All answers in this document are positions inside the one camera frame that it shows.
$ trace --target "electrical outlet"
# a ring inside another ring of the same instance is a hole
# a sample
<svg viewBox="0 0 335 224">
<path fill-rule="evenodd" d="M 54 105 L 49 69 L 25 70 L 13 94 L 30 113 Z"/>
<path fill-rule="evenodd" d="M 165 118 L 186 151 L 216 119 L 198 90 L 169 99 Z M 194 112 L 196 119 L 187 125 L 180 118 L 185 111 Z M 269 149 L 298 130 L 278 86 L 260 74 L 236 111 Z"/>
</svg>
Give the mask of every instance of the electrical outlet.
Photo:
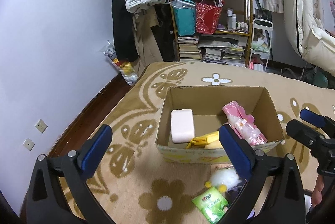
<svg viewBox="0 0 335 224">
<path fill-rule="evenodd" d="M 23 143 L 23 146 L 29 151 L 32 150 L 34 145 L 35 145 L 35 143 L 32 140 L 30 140 L 29 138 L 27 138 Z"/>
<path fill-rule="evenodd" d="M 37 128 L 40 133 L 43 133 L 47 127 L 47 124 L 44 123 L 42 119 L 40 119 L 35 125 L 35 128 Z"/>
</svg>

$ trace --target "human hand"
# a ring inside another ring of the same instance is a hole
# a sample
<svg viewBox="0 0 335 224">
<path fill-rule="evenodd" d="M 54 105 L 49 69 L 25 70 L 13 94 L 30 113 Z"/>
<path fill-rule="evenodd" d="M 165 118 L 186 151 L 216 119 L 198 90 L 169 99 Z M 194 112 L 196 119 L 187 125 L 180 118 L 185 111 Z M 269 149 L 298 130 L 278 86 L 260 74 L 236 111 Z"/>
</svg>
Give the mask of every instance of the human hand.
<svg viewBox="0 0 335 224">
<path fill-rule="evenodd" d="M 315 188 L 312 194 L 312 207 L 314 208 L 316 205 L 320 204 L 322 201 L 322 194 L 321 191 L 323 190 L 323 187 L 325 186 L 323 182 L 323 177 L 321 175 L 318 175 L 318 178 L 316 179 Z"/>
</svg>

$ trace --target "white fluffy toy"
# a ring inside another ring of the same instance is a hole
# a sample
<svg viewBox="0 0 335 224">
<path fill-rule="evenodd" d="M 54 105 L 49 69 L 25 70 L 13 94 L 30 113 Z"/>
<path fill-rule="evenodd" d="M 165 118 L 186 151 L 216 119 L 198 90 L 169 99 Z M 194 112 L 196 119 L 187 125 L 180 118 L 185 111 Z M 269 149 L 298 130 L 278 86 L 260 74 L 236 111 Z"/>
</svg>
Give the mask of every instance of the white fluffy toy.
<svg viewBox="0 0 335 224">
<path fill-rule="evenodd" d="M 225 193 L 241 182 L 236 170 L 233 168 L 222 168 L 211 175 L 208 182 L 205 183 L 207 188 L 215 186 L 219 192 Z"/>
</svg>

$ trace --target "red gift bag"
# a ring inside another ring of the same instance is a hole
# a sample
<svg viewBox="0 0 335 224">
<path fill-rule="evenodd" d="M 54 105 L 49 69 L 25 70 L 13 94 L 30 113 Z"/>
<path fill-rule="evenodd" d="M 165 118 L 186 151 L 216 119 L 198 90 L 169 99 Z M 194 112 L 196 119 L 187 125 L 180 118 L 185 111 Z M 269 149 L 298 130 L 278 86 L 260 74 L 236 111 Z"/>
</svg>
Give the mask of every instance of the red gift bag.
<svg viewBox="0 0 335 224">
<path fill-rule="evenodd" d="M 213 34 L 222 12 L 222 7 L 204 4 L 204 0 L 196 3 L 196 29 L 198 33 Z"/>
</svg>

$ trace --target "carpet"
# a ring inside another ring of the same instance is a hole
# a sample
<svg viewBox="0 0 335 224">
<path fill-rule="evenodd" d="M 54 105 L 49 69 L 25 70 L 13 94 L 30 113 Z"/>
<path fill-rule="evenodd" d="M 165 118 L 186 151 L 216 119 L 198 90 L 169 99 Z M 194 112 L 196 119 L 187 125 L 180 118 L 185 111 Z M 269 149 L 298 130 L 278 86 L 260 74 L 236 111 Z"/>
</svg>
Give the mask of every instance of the carpet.
<svg viewBox="0 0 335 224">
<path fill-rule="evenodd" d="M 117 224 L 205 224 L 191 199 L 204 192 L 210 164 L 165 162 L 155 147 L 160 109 L 173 86 L 232 85 L 265 87 L 283 128 L 303 108 L 335 119 L 335 91 L 247 68 L 203 62 L 151 64 L 102 124 L 113 129 L 113 141 L 96 174 L 87 181 L 96 199 Z M 309 150 L 285 136 L 270 154 L 293 153 L 305 189 L 313 190 L 318 163 Z M 256 204 L 260 210 L 269 178 Z M 73 212 L 79 212 L 65 180 L 61 184 Z"/>
</svg>

